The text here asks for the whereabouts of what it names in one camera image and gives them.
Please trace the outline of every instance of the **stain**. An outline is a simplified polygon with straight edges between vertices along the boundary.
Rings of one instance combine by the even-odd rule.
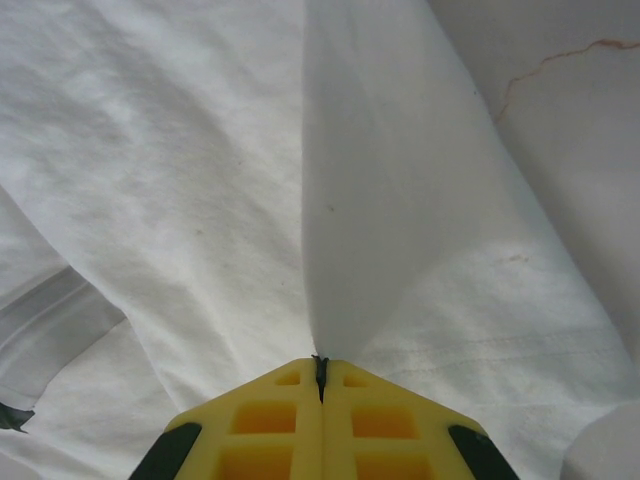
[[[570,50],[568,52],[556,53],[555,55],[550,55],[544,58],[538,64],[538,66],[533,70],[531,70],[530,72],[525,73],[524,75],[520,75],[518,77],[513,77],[511,80],[509,80],[509,83],[507,84],[507,89],[505,90],[505,93],[504,93],[504,104],[500,109],[500,112],[498,113],[498,115],[496,115],[496,117],[494,118],[494,122],[498,123],[500,120],[504,118],[507,112],[507,108],[509,108],[509,103],[511,102],[513,89],[518,83],[520,83],[523,80],[526,80],[527,78],[531,78],[538,75],[540,72],[542,72],[542,70],[546,65],[553,62],[554,60],[558,60],[560,58],[572,57],[574,55],[583,55],[595,47],[612,48],[615,50],[633,50],[635,48],[640,47],[640,42],[627,42],[624,40],[613,40],[609,38],[602,38],[600,40],[596,40],[595,42],[590,43],[588,46],[584,48],[581,48],[578,50]]]

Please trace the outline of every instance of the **white tarp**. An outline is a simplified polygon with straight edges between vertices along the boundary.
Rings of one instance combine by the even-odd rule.
[[[427,3],[307,3],[2,6],[0,185],[130,322],[0,432],[44,478],[125,477],[314,339],[477,418],[522,478],[637,397]]]

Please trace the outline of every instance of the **white fabric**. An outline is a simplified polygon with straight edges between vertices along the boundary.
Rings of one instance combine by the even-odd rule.
[[[71,268],[0,310],[0,402],[33,410],[49,381],[123,319]]]
[[[51,381],[28,435],[0,430],[0,447],[46,480],[124,479],[177,414],[124,321]]]
[[[640,3],[430,3],[640,364]]]
[[[475,416],[522,478],[637,396],[427,4],[309,4],[304,262],[301,1],[4,4],[0,184],[137,337],[2,432],[43,477],[126,476],[177,410],[310,354],[303,263],[322,353]]]
[[[0,187],[0,310],[65,266]]]

